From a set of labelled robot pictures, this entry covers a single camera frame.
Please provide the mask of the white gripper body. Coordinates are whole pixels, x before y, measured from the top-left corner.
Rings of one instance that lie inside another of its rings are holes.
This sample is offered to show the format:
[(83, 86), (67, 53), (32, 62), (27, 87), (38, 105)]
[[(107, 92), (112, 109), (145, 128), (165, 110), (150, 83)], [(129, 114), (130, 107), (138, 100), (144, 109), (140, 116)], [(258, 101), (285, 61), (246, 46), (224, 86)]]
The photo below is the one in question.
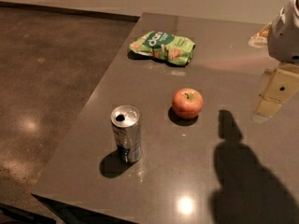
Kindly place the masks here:
[(267, 37), (269, 55), (284, 63), (299, 64), (298, 1), (287, 1), (272, 20)]

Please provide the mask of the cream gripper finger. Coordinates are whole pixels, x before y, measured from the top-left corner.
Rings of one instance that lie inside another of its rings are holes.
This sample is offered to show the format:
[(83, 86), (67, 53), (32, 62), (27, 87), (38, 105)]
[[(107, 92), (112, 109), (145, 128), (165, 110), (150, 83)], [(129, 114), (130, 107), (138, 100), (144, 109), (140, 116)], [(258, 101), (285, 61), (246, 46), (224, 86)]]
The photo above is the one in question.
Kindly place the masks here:
[(257, 34), (252, 36), (249, 40), (249, 45), (254, 48), (264, 48), (267, 46), (267, 37), (272, 23), (265, 25)]
[(299, 91), (299, 66), (279, 63), (275, 69), (265, 69), (259, 95), (253, 106), (252, 120), (264, 123)]

